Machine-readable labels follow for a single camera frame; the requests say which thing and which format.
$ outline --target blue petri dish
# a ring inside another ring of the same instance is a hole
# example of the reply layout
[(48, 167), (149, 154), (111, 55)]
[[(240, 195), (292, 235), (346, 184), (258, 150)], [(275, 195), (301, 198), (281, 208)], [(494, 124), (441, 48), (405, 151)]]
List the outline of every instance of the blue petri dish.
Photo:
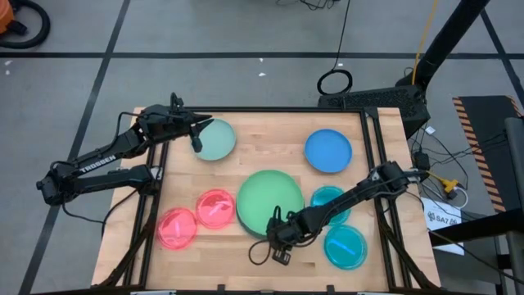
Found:
[[(327, 202), (330, 202), (335, 197), (342, 195), (344, 191), (342, 188), (336, 186), (322, 186), (322, 188), (314, 191), (311, 197), (311, 206), (321, 206)], [(350, 217), (351, 209), (343, 211), (342, 213), (331, 218), (329, 225), (341, 225)]]
[(368, 256), (368, 245), (356, 228), (338, 225), (327, 233), (324, 253), (334, 266), (343, 270), (356, 270)]
[(353, 149), (344, 134), (333, 129), (320, 129), (308, 137), (304, 154), (315, 169), (336, 173), (350, 164)]

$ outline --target hazard stripe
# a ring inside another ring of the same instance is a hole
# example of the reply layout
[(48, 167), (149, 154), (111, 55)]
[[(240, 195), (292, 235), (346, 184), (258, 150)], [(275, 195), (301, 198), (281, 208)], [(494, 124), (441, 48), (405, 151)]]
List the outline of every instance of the hazard stripe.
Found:
[(453, 104), (455, 105), (458, 118), (460, 119), (460, 124), (462, 125), (464, 133), (466, 134), (466, 140), (472, 149), (472, 155), (475, 157), (475, 162), (477, 163), (478, 170), (481, 173), (484, 186), (490, 195), (491, 204), (493, 205), (493, 208), (496, 212), (504, 212), (506, 211), (504, 208), (504, 203), (500, 197), (497, 185), (493, 180), (493, 176), (491, 175), (490, 167), (486, 163), (486, 158), (482, 153), (482, 149), (479, 147), (475, 130), (473, 130), (472, 122), (468, 118), (466, 109), (464, 108), (460, 98), (453, 98)]
[(491, 201), (495, 201), (495, 202), (498, 202), (500, 204), (502, 204), (502, 199), (500, 197), (497, 197), (497, 196), (494, 196), (494, 195), (490, 195), (490, 199)]
[(515, 102), (515, 99), (513, 97), (508, 96), (509, 101), (513, 104), (513, 108), (515, 109), (515, 112), (517, 113), (517, 116), (522, 116), (521, 112), (518, 110), (518, 105)]
[(492, 177), (489, 171), (482, 170), (482, 169), (479, 169), (479, 171), (481, 172), (483, 177)]
[(474, 133), (472, 132), (467, 132), (467, 131), (464, 131), (464, 133), (466, 134), (466, 137), (469, 138), (469, 139), (473, 139), (473, 140), (477, 140), (477, 137)]
[(468, 119), (460, 119), (460, 123), (462, 123), (463, 125), (472, 125), (472, 122), (470, 122)]
[(495, 211), (497, 211), (497, 212), (506, 212), (506, 208), (504, 208), (503, 206), (500, 206), (500, 205), (497, 204), (497, 203), (493, 203), (493, 208), (494, 208)]
[(484, 156), (477, 155), (477, 154), (473, 154), (473, 156), (474, 156), (475, 159), (477, 159), (478, 161), (483, 161), (483, 162), (486, 163), (486, 159), (484, 158)]
[(479, 161), (477, 162), (477, 165), (478, 165), (479, 167), (485, 168), (485, 169), (487, 169), (487, 170), (490, 169), (490, 167), (488, 167), (488, 165), (486, 165), (486, 164), (484, 164), (484, 163), (480, 163)]
[(471, 140), (471, 139), (468, 139), (468, 143), (469, 145), (471, 145), (472, 147), (476, 146), (478, 144), (478, 142), (476, 140)]
[(484, 180), (484, 184), (495, 185), (495, 182), (492, 179), (483, 177), (482, 180)]
[(486, 185), (486, 189), (488, 190), (488, 192), (490, 193), (496, 193), (499, 195), (499, 190), (497, 188), (492, 188), (491, 186), (489, 185)]

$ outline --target large green dish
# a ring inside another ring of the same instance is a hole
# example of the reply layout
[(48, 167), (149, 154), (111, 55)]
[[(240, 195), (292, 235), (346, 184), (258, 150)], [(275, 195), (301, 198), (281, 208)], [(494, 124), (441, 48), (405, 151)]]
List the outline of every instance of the large green dish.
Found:
[(269, 218), (276, 206), (287, 220), (289, 211), (304, 208), (304, 198), (295, 180), (278, 170), (262, 170), (251, 175), (237, 195), (237, 217), (240, 224), (257, 238), (265, 237)]

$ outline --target yellow cable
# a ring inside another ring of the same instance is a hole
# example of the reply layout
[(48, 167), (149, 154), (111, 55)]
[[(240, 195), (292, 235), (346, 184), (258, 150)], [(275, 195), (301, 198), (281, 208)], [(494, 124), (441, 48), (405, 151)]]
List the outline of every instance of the yellow cable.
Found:
[(427, 19), (426, 27), (424, 28), (424, 33), (422, 34), (422, 39), (420, 40), (420, 44), (418, 45), (417, 56), (415, 57), (415, 66), (413, 67), (413, 77), (411, 77), (412, 85), (415, 85), (415, 75), (417, 74), (418, 57), (420, 57), (420, 52), (422, 51), (422, 48), (424, 47), (424, 43), (426, 42), (427, 31), (429, 31), (429, 27), (431, 27), (431, 23), (433, 22), (433, 16), (435, 15), (437, 3), (438, 3), (438, 0), (433, 1), (433, 8), (431, 9), (431, 14), (429, 15), (429, 18)]
[(426, 171), (429, 175), (435, 177), (436, 179), (438, 179), (440, 182), (443, 182), (443, 181), (446, 181), (447, 179), (443, 179), (442, 177), (440, 177), (439, 175), (436, 175), (435, 173), (431, 172), (431, 171)]

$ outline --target pink petri dish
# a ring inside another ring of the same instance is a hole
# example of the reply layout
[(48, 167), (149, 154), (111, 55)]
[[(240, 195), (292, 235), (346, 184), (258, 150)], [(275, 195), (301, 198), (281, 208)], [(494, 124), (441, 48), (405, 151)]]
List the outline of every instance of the pink petri dish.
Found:
[(208, 229), (221, 229), (235, 216), (235, 200), (223, 189), (211, 189), (196, 203), (196, 218)]
[(187, 247), (197, 234), (197, 220), (186, 208), (173, 208), (161, 218), (157, 227), (157, 238), (169, 250)]

